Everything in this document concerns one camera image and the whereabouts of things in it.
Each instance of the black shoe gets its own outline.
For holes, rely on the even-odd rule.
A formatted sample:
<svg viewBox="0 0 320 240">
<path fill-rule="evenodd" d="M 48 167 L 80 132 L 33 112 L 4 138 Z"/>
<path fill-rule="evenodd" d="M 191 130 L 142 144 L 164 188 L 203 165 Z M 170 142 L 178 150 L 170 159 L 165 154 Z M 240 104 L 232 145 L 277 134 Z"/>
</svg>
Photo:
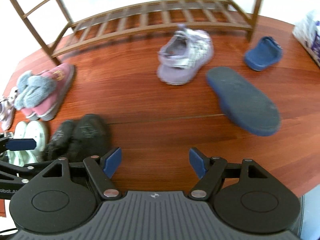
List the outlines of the black shoe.
<svg viewBox="0 0 320 240">
<path fill-rule="evenodd" d="M 75 126 L 76 123 L 73 120 L 66 120 L 60 125 L 44 148 L 44 160 L 55 160 L 67 152 Z"/>
<path fill-rule="evenodd" d="M 82 162 L 88 156 L 103 156 L 111 149 L 109 127 L 96 114 L 86 114 L 72 133 L 72 142 L 63 157 L 70 162 Z"/>
</svg>

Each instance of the cable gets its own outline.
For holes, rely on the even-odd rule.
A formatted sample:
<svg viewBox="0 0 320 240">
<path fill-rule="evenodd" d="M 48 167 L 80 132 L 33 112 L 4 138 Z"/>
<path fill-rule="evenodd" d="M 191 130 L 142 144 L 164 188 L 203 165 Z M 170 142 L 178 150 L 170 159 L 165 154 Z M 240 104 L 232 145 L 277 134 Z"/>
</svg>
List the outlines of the cable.
<svg viewBox="0 0 320 240">
<path fill-rule="evenodd" d="M 11 229 L 7 229 L 7 230 L 3 230 L 0 232 L 0 234 L 2 233 L 6 233 L 6 232 L 10 232 L 10 231 L 13 231 L 13 230 L 18 230 L 17 228 L 11 228 Z"/>
</svg>

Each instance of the blue slipper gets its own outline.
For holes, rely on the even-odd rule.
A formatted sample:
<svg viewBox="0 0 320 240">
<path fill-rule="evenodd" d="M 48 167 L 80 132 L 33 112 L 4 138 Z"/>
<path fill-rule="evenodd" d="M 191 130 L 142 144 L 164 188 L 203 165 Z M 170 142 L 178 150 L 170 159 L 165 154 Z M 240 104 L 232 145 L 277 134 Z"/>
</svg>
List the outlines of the blue slipper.
<svg viewBox="0 0 320 240">
<path fill-rule="evenodd" d="M 281 46 L 270 36 L 260 39 L 254 49 L 244 55 L 244 62 L 253 70 L 261 71 L 282 58 Z"/>
<path fill-rule="evenodd" d="M 280 114 L 275 104 L 237 72 L 216 67 L 206 77 L 219 97 L 222 112 L 236 125 L 258 136 L 279 130 Z"/>
</svg>

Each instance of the pink slipper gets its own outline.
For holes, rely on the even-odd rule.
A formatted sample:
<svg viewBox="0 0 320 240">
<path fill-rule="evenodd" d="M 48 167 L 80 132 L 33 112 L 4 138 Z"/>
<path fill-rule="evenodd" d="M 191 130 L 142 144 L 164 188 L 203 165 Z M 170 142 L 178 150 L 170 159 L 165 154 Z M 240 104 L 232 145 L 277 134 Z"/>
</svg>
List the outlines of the pink slipper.
<svg viewBox="0 0 320 240">
<path fill-rule="evenodd" d="M 47 72 L 48 70 L 43 70 L 41 71 L 39 74 L 37 75 L 41 75 L 45 72 Z M 20 110 L 27 119 L 29 119 L 30 121 L 35 121 L 38 120 L 39 117 L 36 115 L 36 113 L 30 109 L 30 108 L 26 108 L 23 104 L 23 98 L 25 96 L 25 94 L 28 92 L 28 79 L 33 76 L 31 71 L 26 71 L 25 73 L 23 73 L 17 80 L 17 87 L 18 87 L 18 92 L 19 95 L 17 96 L 15 103 L 14 103 L 14 107 L 17 110 Z"/>
<path fill-rule="evenodd" d="M 30 107 L 36 115 L 42 120 L 49 121 L 55 117 L 57 114 L 62 101 L 68 92 L 73 77 L 75 74 L 75 67 L 68 63 L 63 63 L 43 74 L 41 77 L 44 79 L 51 79 L 54 81 L 54 91 L 50 93 L 48 97 L 44 99 L 39 105 Z M 29 94 L 27 94 L 24 98 L 25 105 L 28 107 L 31 106 L 28 104 L 28 98 L 34 98 L 42 95 L 41 87 L 39 89 L 32 90 Z"/>
<path fill-rule="evenodd" d="M 15 108 L 14 101 L 18 95 L 18 88 L 13 87 L 7 98 L 2 97 L 0 99 L 0 122 L 2 122 L 1 127 L 3 131 L 8 130 L 13 123 Z"/>
</svg>

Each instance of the wooden shoe rack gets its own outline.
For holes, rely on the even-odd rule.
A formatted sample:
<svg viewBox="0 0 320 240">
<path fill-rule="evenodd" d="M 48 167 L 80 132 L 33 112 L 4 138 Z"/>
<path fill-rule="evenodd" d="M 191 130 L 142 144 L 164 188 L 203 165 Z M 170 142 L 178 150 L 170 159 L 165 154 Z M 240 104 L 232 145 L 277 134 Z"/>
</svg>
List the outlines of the wooden shoe rack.
<svg viewBox="0 0 320 240">
<path fill-rule="evenodd" d="M 57 58 L 59 55 L 76 49 L 81 49 L 89 45 L 97 44 L 99 42 L 140 33 L 176 30 L 177 24 L 172 22 L 169 13 L 170 10 L 181 10 L 185 17 L 184 24 L 187 27 L 200 29 L 243 30 L 247 32 L 247 39 L 250 41 L 257 23 L 257 16 L 261 5 L 261 0 L 255 0 L 253 13 L 249 15 L 245 13 L 244 10 L 233 0 L 161 0 L 117 8 L 93 15 L 78 22 L 73 22 L 62 0 L 56 0 L 68 23 L 62 29 L 54 43 L 47 45 L 40 37 L 39 33 L 35 30 L 31 22 L 28 20 L 28 16 L 50 0 L 43 0 L 27 13 L 22 10 L 17 0 L 10 1 L 44 52 L 56 65 L 61 64 L 60 60 Z M 240 23 L 233 17 L 228 10 L 228 5 L 232 6 L 241 15 L 245 23 Z M 194 21 L 192 16 L 193 9 L 202 10 L 207 20 L 201 22 Z M 214 11 L 221 12 L 227 19 L 227 22 L 217 21 L 213 14 Z M 161 13 L 162 22 L 160 24 L 148 25 L 148 14 L 151 12 Z M 127 18 L 132 15 L 140 15 L 139 24 L 137 27 L 126 29 L 125 26 Z M 114 19 L 119 19 L 116 31 L 105 34 L 104 31 L 107 28 L 108 22 Z M 93 25 L 100 25 L 99 30 L 95 37 L 87 39 L 89 31 Z M 70 35 L 68 41 L 62 48 L 57 48 L 68 28 L 73 29 L 73 34 Z M 75 42 L 75 34 L 79 30 L 84 31 L 82 32 L 80 38 Z"/>
</svg>

